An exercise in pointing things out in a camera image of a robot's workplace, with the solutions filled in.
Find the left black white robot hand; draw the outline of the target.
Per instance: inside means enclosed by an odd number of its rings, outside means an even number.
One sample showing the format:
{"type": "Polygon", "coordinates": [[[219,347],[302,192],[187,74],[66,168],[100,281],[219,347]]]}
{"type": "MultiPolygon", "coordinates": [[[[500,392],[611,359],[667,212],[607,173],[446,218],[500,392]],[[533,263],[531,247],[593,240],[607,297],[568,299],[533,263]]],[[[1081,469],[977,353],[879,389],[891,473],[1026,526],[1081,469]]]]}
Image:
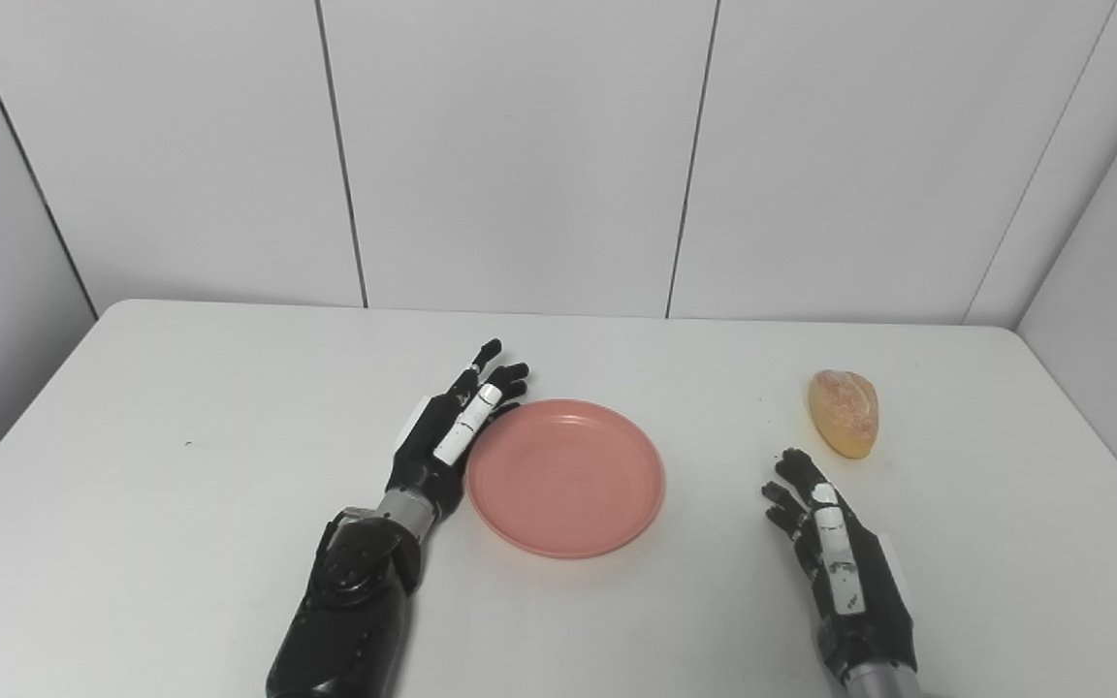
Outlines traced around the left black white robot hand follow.
{"type": "Polygon", "coordinates": [[[464,499],[464,476],[471,446],[484,429],[521,407],[529,367],[502,364],[483,372],[502,354],[502,340],[483,345],[447,392],[426,398],[392,460],[386,491],[420,496],[435,522],[443,522],[464,499]]]}

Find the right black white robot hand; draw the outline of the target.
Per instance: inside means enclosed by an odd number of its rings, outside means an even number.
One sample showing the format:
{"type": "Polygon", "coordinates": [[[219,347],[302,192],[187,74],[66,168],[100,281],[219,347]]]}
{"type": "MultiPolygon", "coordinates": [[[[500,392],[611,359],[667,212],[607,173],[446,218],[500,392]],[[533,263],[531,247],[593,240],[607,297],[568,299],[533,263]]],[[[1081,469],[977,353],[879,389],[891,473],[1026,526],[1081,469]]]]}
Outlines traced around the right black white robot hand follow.
{"type": "Polygon", "coordinates": [[[817,650],[847,697],[918,697],[913,619],[886,551],[833,482],[799,448],[761,491],[806,575],[817,650]]]}

